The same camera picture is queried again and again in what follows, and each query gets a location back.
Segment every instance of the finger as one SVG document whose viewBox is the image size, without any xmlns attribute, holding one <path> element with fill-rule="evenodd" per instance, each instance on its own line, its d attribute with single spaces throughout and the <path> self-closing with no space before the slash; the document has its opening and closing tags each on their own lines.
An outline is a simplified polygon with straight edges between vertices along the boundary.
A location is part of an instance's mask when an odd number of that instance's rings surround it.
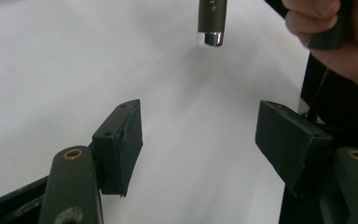
<svg viewBox="0 0 358 224">
<path fill-rule="evenodd" d="M 358 44 L 347 43 L 337 50 L 312 50 L 311 54 L 338 74 L 358 82 Z"/>
<path fill-rule="evenodd" d="M 316 20 L 304 14 L 289 11 L 285 22 L 287 29 L 292 34 L 316 34 L 331 29 L 337 23 L 337 16 L 326 20 Z"/>
<path fill-rule="evenodd" d="M 308 43 L 310 42 L 310 35 L 309 34 L 301 33 L 301 34 L 297 34 L 297 37 L 298 37 L 299 41 L 301 42 L 301 44 L 304 47 L 308 46 Z"/>
<path fill-rule="evenodd" d="M 340 0 L 282 0 L 283 5 L 315 19 L 327 19 L 337 15 Z"/>
</svg>

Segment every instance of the white backdrop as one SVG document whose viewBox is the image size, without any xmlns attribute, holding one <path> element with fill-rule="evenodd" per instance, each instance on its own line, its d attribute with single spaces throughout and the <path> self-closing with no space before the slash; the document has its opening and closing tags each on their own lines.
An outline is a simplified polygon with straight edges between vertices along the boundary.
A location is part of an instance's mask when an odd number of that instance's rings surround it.
<svg viewBox="0 0 358 224">
<path fill-rule="evenodd" d="M 308 53 L 262 0 L 228 1 L 223 47 L 200 48 L 198 4 L 0 0 L 0 196 L 141 99 L 145 145 L 105 223 L 277 223 L 258 103 L 296 110 Z"/>
</svg>

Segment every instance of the metal cylinder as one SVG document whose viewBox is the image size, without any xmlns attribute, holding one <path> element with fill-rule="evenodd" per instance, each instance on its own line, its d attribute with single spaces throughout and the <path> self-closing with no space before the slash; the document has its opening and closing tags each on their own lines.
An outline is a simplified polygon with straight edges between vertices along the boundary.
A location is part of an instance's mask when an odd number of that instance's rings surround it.
<svg viewBox="0 0 358 224">
<path fill-rule="evenodd" d="M 200 0 L 199 44 L 222 46 L 225 33 L 227 0 Z"/>
</svg>

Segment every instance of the silver cylinder tip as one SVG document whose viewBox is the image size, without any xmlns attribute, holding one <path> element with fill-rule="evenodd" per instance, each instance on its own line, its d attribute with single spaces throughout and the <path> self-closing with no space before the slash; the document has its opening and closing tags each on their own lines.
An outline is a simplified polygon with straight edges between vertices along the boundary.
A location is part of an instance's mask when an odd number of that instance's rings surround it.
<svg viewBox="0 0 358 224">
<path fill-rule="evenodd" d="M 198 35 L 200 46 L 220 47 L 223 45 L 223 33 L 201 33 Z"/>
</svg>

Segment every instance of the black mechanical arm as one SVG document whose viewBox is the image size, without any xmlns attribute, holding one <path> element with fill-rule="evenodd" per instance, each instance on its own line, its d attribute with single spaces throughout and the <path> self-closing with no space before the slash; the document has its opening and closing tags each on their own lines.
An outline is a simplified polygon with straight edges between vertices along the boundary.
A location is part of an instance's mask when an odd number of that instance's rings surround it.
<svg viewBox="0 0 358 224">
<path fill-rule="evenodd" d="M 143 145 L 139 100 L 119 105 L 88 147 L 59 152 L 50 175 L 0 198 L 0 224 L 100 224 L 100 192 L 127 195 Z"/>
<path fill-rule="evenodd" d="M 255 141 L 285 183 L 280 224 L 358 224 L 357 85 L 310 55 L 298 114 L 262 101 Z"/>
</svg>

